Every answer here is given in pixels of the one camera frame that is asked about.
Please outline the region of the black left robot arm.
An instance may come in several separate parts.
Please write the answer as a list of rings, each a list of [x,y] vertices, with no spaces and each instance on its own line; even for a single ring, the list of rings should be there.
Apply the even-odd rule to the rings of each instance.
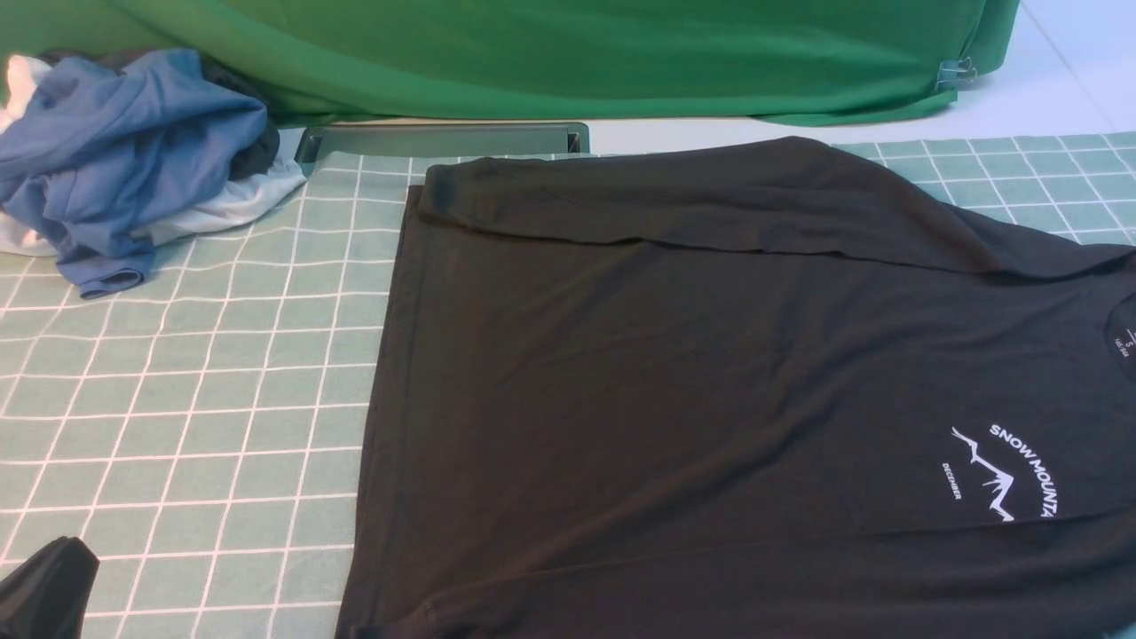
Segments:
[[[78,538],[45,543],[1,582],[1,636],[80,638],[99,565]]]

